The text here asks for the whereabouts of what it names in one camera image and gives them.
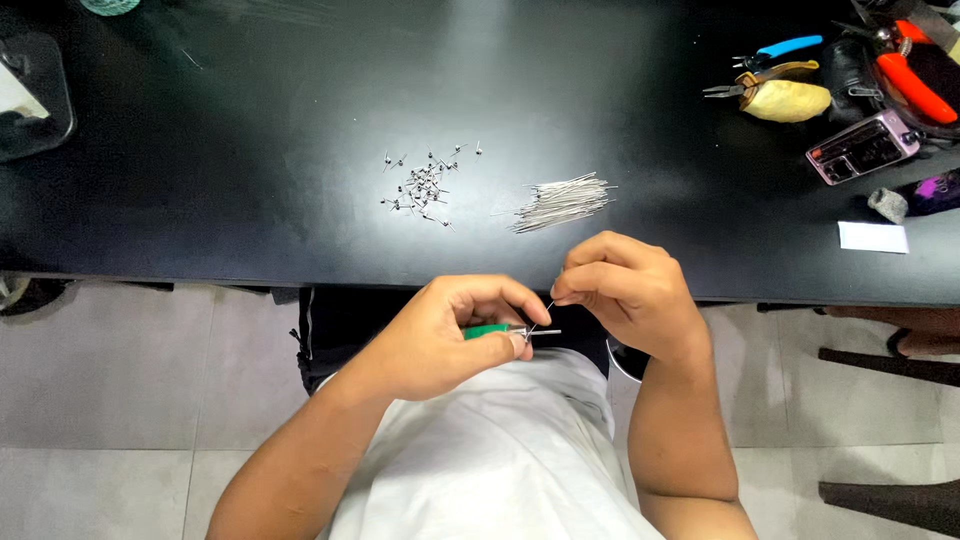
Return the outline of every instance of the hand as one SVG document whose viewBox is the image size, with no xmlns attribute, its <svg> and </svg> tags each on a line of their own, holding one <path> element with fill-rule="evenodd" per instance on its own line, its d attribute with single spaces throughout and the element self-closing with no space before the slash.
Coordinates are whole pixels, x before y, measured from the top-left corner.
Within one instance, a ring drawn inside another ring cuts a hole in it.
<svg viewBox="0 0 960 540">
<path fill-rule="evenodd" d="M 428 400 L 486 369 L 529 360 L 523 336 L 497 331 L 466 341 L 461 327 L 523 324 L 522 307 L 541 325 L 550 314 L 532 290 L 506 276 L 442 276 L 421 289 L 341 372 L 379 397 Z"/>
<path fill-rule="evenodd" d="M 550 295 L 557 306 L 583 305 L 621 343 L 656 358 L 709 351 L 680 264 L 629 236 L 606 231 L 570 250 Z"/>
</svg>

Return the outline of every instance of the green screwdriver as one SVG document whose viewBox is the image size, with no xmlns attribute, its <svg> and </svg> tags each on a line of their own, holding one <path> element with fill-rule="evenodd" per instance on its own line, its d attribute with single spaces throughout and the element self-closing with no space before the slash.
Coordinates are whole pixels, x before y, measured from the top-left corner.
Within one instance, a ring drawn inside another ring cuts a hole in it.
<svg viewBox="0 0 960 540">
<path fill-rule="evenodd" d="M 510 333 L 518 333 L 522 335 L 524 339 L 529 339 L 531 335 L 545 335 L 545 334 L 561 332 L 559 330 L 533 331 L 527 325 L 511 325 L 511 324 L 504 323 L 502 325 L 485 325 L 482 327 L 464 328 L 464 339 L 473 339 L 476 337 L 480 337 L 481 335 L 487 335 L 492 331 L 508 331 Z"/>
</svg>

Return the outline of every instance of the white t-shirt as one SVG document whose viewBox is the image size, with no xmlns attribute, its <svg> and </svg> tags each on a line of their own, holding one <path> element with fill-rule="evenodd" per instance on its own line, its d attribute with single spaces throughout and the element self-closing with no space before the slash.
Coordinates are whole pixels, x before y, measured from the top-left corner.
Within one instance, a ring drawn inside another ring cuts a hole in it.
<svg viewBox="0 0 960 540">
<path fill-rule="evenodd" d="M 320 538 L 662 539 L 628 499 L 606 390 L 585 356 L 538 349 L 394 402 Z"/>
</svg>

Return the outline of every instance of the chair leg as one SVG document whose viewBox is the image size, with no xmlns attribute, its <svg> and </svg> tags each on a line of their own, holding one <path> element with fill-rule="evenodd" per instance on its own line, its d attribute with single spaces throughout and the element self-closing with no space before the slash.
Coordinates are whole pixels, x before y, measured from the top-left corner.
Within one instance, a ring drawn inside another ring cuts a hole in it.
<svg viewBox="0 0 960 540">
<path fill-rule="evenodd" d="M 902 375 L 911 379 L 929 380 L 960 387 L 960 364 L 935 360 L 901 360 L 891 356 L 862 355 L 846 351 L 821 348 L 817 355 L 821 360 L 849 366 Z"/>
<path fill-rule="evenodd" d="M 960 538 L 960 480 L 930 485 L 820 482 L 824 503 Z"/>
</svg>

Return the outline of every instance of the pile of wire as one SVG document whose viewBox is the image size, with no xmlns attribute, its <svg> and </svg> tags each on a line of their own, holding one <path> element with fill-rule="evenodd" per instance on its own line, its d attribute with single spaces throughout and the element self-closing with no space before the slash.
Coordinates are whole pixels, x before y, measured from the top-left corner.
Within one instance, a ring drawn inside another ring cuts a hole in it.
<svg viewBox="0 0 960 540">
<path fill-rule="evenodd" d="M 515 213 L 520 216 L 509 227 L 514 233 L 539 231 L 590 217 L 607 203 L 616 200 L 607 198 L 607 189 L 616 185 L 607 185 L 606 181 L 596 178 L 596 174 L 592 172 L 565 182 L 526 184 L 533 188 L 533 203 L 491 215 Z"/>
</svg>

